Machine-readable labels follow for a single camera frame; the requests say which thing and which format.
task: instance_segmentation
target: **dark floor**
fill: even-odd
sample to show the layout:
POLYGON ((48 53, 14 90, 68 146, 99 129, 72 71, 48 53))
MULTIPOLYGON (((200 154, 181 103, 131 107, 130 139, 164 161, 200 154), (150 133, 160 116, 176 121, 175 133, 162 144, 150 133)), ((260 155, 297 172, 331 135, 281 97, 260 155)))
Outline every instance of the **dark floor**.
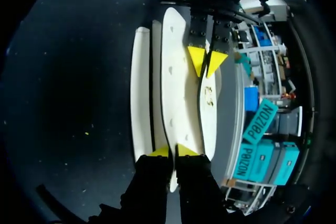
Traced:
MULTIPOLYGON (((1 89, 8 162, 24 194, 47 220, 45 184, 84 220, 99 204, 120 206, 134 174, 130 68, 135 29, 162 21, 158 0, 37 0, 7 51, 1 89)), ((189 19, 188 9, 177 8, 189 19)), ((233 57, 221 66, 219 140, 212 163, 221 182, 234 129, 233 57)), ((169 194, 167 223, 180 223, 169 194)))

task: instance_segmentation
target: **white curved panel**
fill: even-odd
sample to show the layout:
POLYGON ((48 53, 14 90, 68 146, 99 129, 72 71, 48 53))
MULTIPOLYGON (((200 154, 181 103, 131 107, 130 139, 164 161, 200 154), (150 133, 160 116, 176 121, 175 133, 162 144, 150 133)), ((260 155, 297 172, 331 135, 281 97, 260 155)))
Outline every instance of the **white curved panel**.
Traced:
POLYGON ((161 36, 162 24, 154 20, 152 24, 152 57, 153 57, 153 128, 155 149, 167 146, 167 138, 164 133, 161 112, 161 36))
MULTIPOLYGON (((214 106, 210 112, 203 104, 206 98, 198 96, 200 78, 196 75, 190 55, 183 43, 188 31, 189 28, 183 17, 174 8, 168 8, 163 19, 161 52, 161 102, 164 129, 173 157, 176 144, 179 143, 196 153, 205 153, 211 159, 216 146, 215 76, 212 75, 210 79, 205 78, 204 81, 206 86, 211 85, 213 89, 214 106), (200 108, 202 108, 204 121, 203 130, 200 126, 200 108)), ((174 177, 173 173, 171 191, 174 191, 177 186, 177 180, 174 177)))
POLYGON ((204 151, 209 160, 215 155, 217 137, 217 90, 215 75, 206 77, 207 67, 202 76, 199 93, 199 110, 202 125, 204 151))
POLYGON ((153 152, 149 105, 150 31, 135 31, 131 67, 131 122, 135 161, 153 152))

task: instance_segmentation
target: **black cable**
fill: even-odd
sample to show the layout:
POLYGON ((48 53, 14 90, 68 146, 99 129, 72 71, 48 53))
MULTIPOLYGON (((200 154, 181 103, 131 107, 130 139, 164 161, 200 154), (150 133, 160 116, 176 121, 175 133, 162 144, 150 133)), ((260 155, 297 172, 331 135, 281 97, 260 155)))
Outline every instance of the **black cable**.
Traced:
POLYGON ((226 11, 228 12, 233 12, 234 14, 236 14, 237 16, 240 16, 242 18, 246 18, 246 19, 249 19, 251 21, 253 21, 254 23, 256 23, 257 25, 260 25, 261 24, 261 21, 256 19, 256 18, 253 18, 251 17, 250 15, 247 15, 245 13, 241 13, 241 12, 238 12, 236 10, 231 10, 231 9, 225 9, 226 11))
POLYGON ((242 7, 242 5, 239 3, 239 7, 240 7, 240 9, 242 9, 243 10, 243 13, 245 13, 246 14, 246 12, 245 12, 245 10, 243 9, 243 7, 242 7))

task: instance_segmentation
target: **white shelf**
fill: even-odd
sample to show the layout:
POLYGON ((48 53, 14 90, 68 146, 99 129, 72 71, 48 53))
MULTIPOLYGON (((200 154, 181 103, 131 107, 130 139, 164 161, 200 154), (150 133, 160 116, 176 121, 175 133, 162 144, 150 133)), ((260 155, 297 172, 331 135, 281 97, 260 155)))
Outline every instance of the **white shelf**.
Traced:
POLYGON ((262 51, 272 51, 272 50, 279 50, 279 46, 267 46, 267 47, 249 47, 249 48, 244 48, 244 49, 239 49, 239 52, 241 54, 247 54, 249 52, 255 52, 257 50, 262 50, 262 51))
POLYGON ((260 62, 261 62, 261 67, 262 67, 262 74, 264 75, 263 83, 264 83, 264 87, 265 87, 265 95, 268 95, 268 82, 265 81, 266 71, 265 71, 265 64, 264 64, 263 53, 262 53, 262 51, 258 51, 258 53, 259 53, 259 56, 260 56, 260 62))
POLYGON ((255 204, 257 203, 257 201, 258 201, 258 199, 259 199, 259 197, 260 197, 260 194, 263 192, 263 191, 262 191, 263 189, 264 189, 263 186, 261 186, 261 187, 259 188, 259 191, 258 191, 256 197, 253 199, 251 205, 250 205, 250 206, 247 208, 247 210, 245 211, 245 213, 244 213, 245 215, 249 215, 249 214, 251 213, 251 211, 253 210, 255 204))
POLYGON ((275 68, 276 68, 276 71, 277 71, 279 94, 281 96, 282 95, 282 92, 281 92, 281 86, 282 85, 281 85, 281 78, 280 78, 279 63, 278 63, 277 55, 276 55, 274 50, 272 50, 272 54, 273 54, 273 60, 274 60, 275 68))
POLYGON ((274 186, 274 187, 271 188, 271 190, 268 192, 266 198, 265 198, 264 201, 261 203, 259 209, 262 208, 262 207, 264 207, 264 205, 266 204, 266 202, 268 201, 268 199, 269 199, 270 197, 273 196, 273 194, 274 194, 274 192, 275 192, 276 189, 277 189, 276 186, 274 186))
POLYGON ((268 29, 267 25, 266 25, 265 22, 263 22, 263 24, 264 24, 265 30, 266 30, 266 32, 267 32, 267 35, 268 35, 268 37, 269 37, 269 39, 270 39, 270 41, 271 41, 271 43, 272 43, 272 46, 274 46, 274 42, 273 42, 273 40, 272 40, 272 36, 271 36, 271 33, 269 32, 269 29, 268 29))

